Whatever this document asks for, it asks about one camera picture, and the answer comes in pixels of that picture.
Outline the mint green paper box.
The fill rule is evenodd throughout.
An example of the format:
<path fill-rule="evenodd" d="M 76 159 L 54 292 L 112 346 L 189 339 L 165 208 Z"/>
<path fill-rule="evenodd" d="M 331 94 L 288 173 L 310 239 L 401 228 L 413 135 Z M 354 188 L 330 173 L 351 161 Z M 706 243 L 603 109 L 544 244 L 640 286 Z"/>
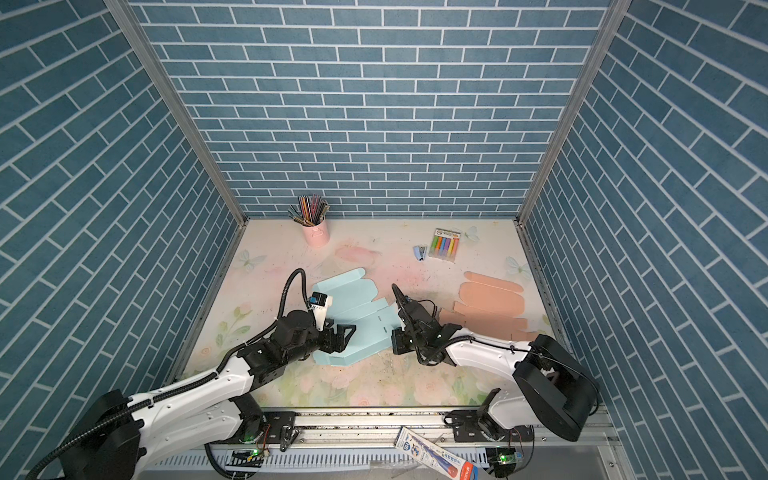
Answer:
<path fill-rule="evenodd" d="M 314 292 L 332 298 L 327 317 L 335 325 L 355 325 L 343 352 L 315 351 L 318 365 L 346 367 L 392 347 L 391 332 L 401 327 L 396 304 L 385 298 L 376 299 L 379 292 L 373 280 L 365 278 L 364 268 L 357 268 L 316 283 Z"/>

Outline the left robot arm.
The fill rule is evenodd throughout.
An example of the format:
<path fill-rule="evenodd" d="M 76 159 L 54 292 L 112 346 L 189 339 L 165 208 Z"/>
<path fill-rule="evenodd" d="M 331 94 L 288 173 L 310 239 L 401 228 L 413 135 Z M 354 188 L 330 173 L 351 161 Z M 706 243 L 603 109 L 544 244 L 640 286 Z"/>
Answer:
<path fill-rule="evenodd" d="M 66 479 L 134 479 L 147 466 L 199 445 L 238 436 L 259 441 L 265 416 L 252 391 L 317 350 L 344 351 L 356 331 L 326 319 L 328 295 L 303 289 L 301 301 L 300 310 L 280 306 L 267 328 L 230 348 L 212 369 L 145 393 L 100 396 L 27 478 L 58 461 Z"/>

